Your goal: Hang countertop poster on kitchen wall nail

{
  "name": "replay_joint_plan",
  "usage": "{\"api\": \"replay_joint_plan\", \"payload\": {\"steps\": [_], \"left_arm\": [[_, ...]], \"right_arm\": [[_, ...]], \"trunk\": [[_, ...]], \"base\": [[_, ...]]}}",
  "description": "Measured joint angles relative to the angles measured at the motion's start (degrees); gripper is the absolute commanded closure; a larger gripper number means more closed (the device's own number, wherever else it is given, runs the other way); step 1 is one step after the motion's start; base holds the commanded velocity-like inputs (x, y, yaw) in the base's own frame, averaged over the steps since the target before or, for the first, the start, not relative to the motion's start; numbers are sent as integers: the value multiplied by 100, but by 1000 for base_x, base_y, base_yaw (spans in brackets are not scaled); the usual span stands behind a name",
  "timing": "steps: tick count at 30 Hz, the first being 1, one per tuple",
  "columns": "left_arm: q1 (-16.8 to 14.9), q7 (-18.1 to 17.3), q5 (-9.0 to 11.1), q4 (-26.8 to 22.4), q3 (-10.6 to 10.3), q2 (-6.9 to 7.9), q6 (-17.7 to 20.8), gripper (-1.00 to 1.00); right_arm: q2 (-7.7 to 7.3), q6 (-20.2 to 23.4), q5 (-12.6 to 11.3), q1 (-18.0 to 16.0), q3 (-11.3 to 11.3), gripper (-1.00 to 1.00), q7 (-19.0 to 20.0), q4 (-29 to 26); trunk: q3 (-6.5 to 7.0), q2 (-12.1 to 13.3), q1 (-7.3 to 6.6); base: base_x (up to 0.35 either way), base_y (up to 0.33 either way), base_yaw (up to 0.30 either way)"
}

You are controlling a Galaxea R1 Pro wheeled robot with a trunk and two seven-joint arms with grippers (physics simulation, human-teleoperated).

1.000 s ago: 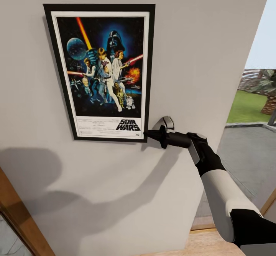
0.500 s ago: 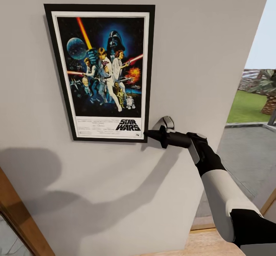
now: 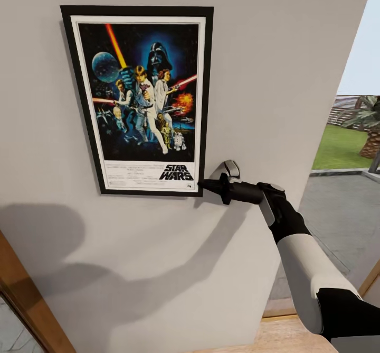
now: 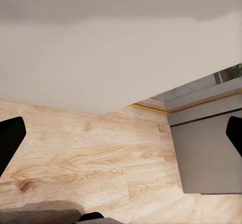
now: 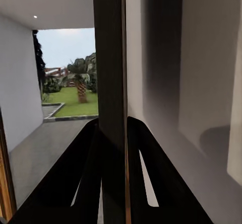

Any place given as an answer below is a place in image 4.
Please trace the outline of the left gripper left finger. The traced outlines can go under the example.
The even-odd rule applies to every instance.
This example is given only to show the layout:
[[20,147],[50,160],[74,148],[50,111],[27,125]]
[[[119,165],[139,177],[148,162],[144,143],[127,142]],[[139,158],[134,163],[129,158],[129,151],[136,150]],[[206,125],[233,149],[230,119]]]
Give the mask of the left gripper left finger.
[[22,116],[0,122],[0,176],[25,136],[26,127]]

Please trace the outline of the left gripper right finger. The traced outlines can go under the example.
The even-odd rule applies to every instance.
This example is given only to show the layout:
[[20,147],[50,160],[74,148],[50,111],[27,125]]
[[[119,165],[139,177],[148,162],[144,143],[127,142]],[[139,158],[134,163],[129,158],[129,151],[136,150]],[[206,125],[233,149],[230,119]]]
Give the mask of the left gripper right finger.
[[226,128],[226,135],[242,157],[242,118],[230,117]]

